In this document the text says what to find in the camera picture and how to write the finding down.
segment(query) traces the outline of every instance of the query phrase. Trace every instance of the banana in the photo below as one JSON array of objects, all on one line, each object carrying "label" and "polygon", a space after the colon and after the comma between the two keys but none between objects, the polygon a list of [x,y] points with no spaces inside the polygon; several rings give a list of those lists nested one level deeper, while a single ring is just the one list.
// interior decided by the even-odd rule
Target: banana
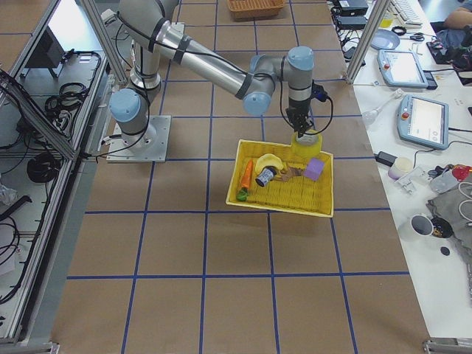
[{"label": "banana", "polygon": [[285,165],[280,158],[271,153],[267,153],[266,155],[262,155],[257,159],[254,171],[257,175],[259,175],[263,171],[264,167],[268,166],[275,167],[278,171],[285,169]]}]

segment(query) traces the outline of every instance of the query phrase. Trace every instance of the blue and white tablet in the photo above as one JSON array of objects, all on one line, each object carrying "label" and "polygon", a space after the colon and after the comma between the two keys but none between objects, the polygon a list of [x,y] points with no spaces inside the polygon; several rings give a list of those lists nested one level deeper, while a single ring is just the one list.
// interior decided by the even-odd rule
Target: blue and white tablet
[{"label": "blue and white tablet", "polygon": [[429,148],[448,147],[449,106],[423,97],[406,95],[398,110],[400,138]]},{"label": "blue and white tablet", "polygon": [[389,86],[425,89],[428,81],[416,53],[381,49],[377,56],[378,68]]}]

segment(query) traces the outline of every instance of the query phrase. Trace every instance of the white keyboard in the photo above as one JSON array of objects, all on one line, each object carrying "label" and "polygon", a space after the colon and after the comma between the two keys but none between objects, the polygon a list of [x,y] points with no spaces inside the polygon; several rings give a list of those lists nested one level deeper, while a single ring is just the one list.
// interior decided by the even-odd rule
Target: white keyboard
[{"label": "white keyboard", "polygon": [[420,28],[423,25],[423,21],[413,11],[408,0],[390,0],[389,11],[397,15],[398,21],[405,28]]}]

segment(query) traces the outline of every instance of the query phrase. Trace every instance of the red bottle cap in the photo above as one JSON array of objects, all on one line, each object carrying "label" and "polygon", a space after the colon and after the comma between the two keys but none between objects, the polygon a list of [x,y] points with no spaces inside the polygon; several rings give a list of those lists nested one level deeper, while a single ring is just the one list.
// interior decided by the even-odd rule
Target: red bottle cap
[{"label": "red bottle cap", "polygon": [[457,181],[462,182],[469,176],[469,166],[457,166],[452,169],[452,175]]}]

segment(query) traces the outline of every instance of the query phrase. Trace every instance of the toy carrot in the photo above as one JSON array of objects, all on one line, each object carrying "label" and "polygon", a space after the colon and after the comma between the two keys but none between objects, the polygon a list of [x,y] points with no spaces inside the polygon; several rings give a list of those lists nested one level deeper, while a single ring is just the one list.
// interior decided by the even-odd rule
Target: toy carrot
[{"label": "toy carrot", "polygon": [[254,162],[252,159],[250,159],[246,165],[246,169],[244,170],[244,174],[241,179],[240,190],[236,195],[236,199],[239,201],[246,201],[248,198],[248,189],[251,186],[251,174],[253,166]]}]

